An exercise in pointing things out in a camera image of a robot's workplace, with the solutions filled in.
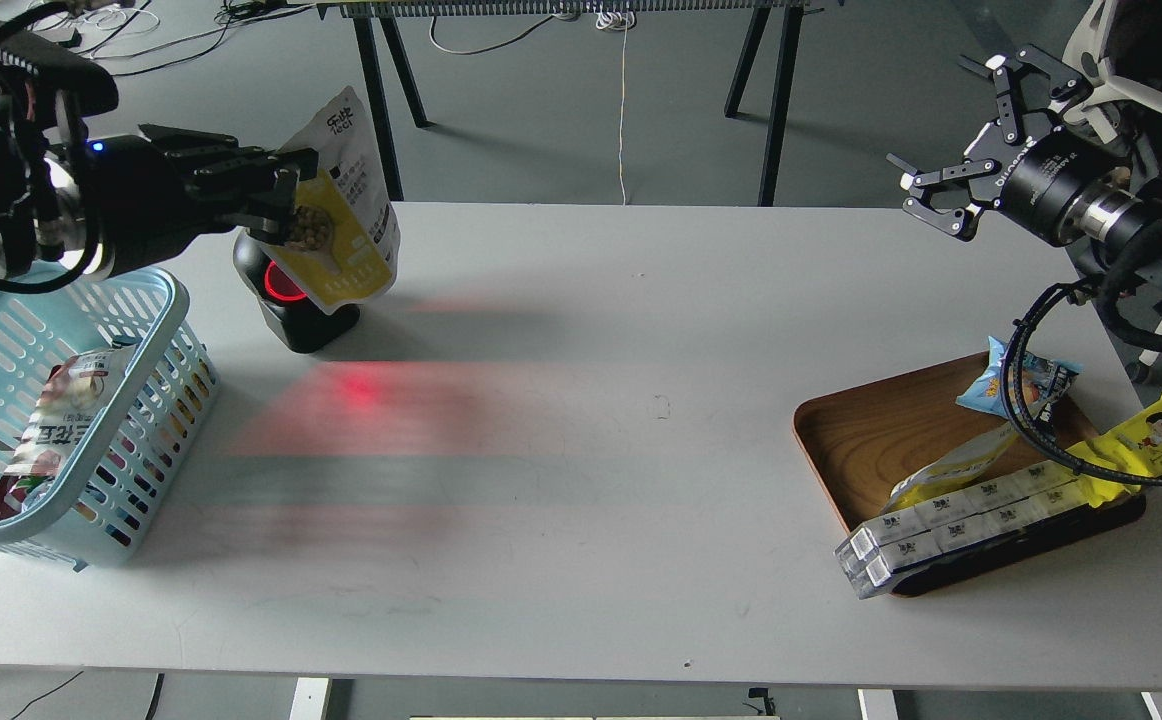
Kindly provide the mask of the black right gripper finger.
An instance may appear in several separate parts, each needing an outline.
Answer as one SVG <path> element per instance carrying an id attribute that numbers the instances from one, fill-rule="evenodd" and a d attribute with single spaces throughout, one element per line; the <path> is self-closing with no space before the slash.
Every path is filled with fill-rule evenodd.
<path id="1" fill-rule="evenodd" d="M 959 65 L 992 82 L 994 127 L 1000 128 L 1009 146 L 1023 146 L 1030 135 L 1038 137 L 1061 127 L 1067 110 L 1093 95 L 1092 82 L 1079 69 L 1033 44 L 984 62 L 961 55 Z"/>
<path id="2" fill-rule="evenodd" d="M 1000 163 L 989 158 L 964 159 L 951 167 L 919 170 L 894 152 L 888 152 L 885 160 L 901 170 L 898 183 L 908 193 L 901 204 L 902 211 L 956 240 L 973 240 L 978 231 L 980 215 L 988 204 L 975 195 L 973 186 L 994 177 Z"/>

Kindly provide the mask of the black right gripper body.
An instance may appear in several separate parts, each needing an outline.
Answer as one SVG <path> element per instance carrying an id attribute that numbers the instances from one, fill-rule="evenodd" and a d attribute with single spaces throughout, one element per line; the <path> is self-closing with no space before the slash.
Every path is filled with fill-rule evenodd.
<path id="1" fill-rule="evenodd" d="M 988 177 L 969 181 L 974 204 L 1052 246 L 1083 236 L 1121 246 L 1142 228 L 1142 201 L 1128 192 L 1128 164 L 1064 128 L 1034 131 L 1010 145 L 996 127 L 984 127 L 964 159 L 977 167 L 994 163 Z"/>

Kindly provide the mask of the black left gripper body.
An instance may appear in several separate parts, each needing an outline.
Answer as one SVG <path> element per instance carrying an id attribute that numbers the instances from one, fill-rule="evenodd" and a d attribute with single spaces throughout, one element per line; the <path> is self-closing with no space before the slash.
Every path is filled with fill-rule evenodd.
<path id="1" fill-rule="evenodd" d="M 150 141 L 141 135 L 92 138 L 86 149 L 91 190 L 79 196 L 81 173 L 66 160 L 64 143 L 49 149 L 51 182 L 66 218 L 76 228 L 66 233 L 64 265 L 83 255 L 86 215 L 98 226 L 98 249 L 84 278 L 113 278 L 182 254 L 198 240 L 205 214 L 196 183 L 178 177 Z"/>

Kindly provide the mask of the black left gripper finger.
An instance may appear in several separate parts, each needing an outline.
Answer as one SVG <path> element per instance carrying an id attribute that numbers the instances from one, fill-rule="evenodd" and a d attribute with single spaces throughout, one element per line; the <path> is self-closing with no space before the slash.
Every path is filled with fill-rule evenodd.
<path id="1" fill-rule="evenodd" d="M 320 152 L 242 146 L 237 137 L 143 123 L 139 132 L 168 159 L 178 177 L 196 186 L 267 186 L 278 170 L 301 181 L 316 177 Z"/>
<path id="2" fill-rule="evenodd" d="M 196 197 L 205 219 L 198 235 L 243 226 L 258 242 L 287 242 L 301 181 L 297 170 L 198 170 Z"/>

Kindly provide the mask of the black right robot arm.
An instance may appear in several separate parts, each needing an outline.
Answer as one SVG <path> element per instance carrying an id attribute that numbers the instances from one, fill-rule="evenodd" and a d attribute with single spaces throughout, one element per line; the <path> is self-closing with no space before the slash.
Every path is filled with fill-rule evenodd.
<path id="1" fill-rule="evenodd" d="M 1034 45 L 962 65 L 994 82 L 996 118 L 951 167 L 919 170 L 889 154 L 908 190 L 904 210 L 962 242 L 988 210 L 1050 246 L 1089 238 L 1099 271 L 1081 291 L 1121 341 L 1162 354 L 1162 336 L 1135 327 L 1117 307 L 1138 272 L 1162 258 L 1162 182 L 1129 193 L 1128 164 L 1062 122 L 1062 111 L 1093 94 L 1078 69 Z"/>

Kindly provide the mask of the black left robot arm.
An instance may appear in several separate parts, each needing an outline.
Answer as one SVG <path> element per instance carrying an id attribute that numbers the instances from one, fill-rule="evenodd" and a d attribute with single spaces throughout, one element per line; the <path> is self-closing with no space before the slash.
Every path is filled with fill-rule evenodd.
<path id="1" fill-rule="evenodd" d="M 119 106 L 115 79 L 33 27 L 93 9 L 46 1 L 0 20 L 0 291 L 127 274 L 235 226 L 271 246 L 289 242 L 316 150 L 155 124 L 89 136 L 86 118 Z"/>

